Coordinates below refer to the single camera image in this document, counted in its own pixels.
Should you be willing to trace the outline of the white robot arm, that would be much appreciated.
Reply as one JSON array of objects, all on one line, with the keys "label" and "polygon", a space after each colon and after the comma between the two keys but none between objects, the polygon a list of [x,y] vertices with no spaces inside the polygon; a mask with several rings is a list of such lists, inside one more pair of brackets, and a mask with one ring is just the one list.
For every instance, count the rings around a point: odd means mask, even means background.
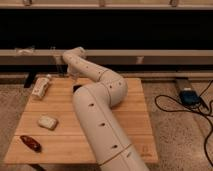
[{"label": "white robot arm", "polygon": [[81,47],[67,50],[68,73],[92,80],[73,93],[73,108],[101,171],[149,171],[111,107],[127,95],[127,82],[118,73],[85,59]]}]

